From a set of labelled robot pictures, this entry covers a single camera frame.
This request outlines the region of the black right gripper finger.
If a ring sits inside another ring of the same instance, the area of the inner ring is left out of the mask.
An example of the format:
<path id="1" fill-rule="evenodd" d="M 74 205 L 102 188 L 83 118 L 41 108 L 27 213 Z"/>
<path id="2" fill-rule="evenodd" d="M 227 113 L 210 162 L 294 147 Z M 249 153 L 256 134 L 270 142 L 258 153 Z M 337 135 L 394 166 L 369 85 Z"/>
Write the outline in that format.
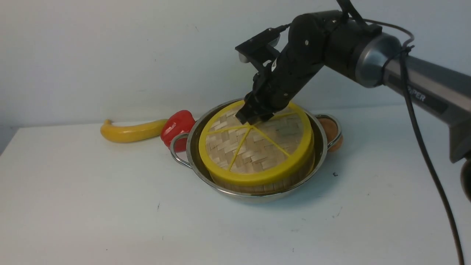
<path id="1" fill-rule="evenodd" d="M 241 124 L 249 125 L 266 122 L 273 116 L 273 109 L 257 98 L 244 98 L 243 106 L 235 114 Z"/>

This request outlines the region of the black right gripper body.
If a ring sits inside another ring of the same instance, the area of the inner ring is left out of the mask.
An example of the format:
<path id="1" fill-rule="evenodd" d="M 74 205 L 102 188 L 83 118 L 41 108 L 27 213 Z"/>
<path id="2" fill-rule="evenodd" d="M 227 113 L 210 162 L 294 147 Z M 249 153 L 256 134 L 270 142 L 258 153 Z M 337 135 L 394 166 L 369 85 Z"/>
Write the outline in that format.
<path id="1" fill-rule="evenodd" d="M 246 98 L 257 98 L 274 113 L 279 112 L 322 67 L 321 45 L 312 40 L 289 41 L 256 79 Z"/>

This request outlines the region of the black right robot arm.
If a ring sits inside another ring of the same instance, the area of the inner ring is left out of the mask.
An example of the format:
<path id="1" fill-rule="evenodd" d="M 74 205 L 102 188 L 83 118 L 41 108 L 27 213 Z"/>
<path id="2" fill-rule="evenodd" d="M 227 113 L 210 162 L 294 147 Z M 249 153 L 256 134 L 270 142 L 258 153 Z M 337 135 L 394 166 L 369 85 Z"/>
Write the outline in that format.
<path id="1" fill-rule="evenodd" d="M 242 124 L 271 119 L 322 67 L 366 88 L 387 86 L 448 125 L 450 161 L 466 159 L 461 186 L 469 198 L 470 77 L 409 56 L 411 48 L 383 25 L 353 11 L 307 13 L 241 43 L 241 62 L 258 72 L 236 118 Z"/>

